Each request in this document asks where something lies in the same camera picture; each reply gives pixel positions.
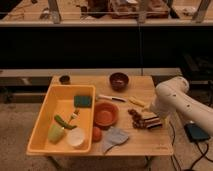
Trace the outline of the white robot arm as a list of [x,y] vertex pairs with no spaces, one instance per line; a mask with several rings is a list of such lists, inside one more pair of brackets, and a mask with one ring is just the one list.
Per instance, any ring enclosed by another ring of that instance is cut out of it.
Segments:
[[187,95],[189,82],[181,76],[159,83],[149,110],[160,118],[178,112],[213,136],[213,108]]

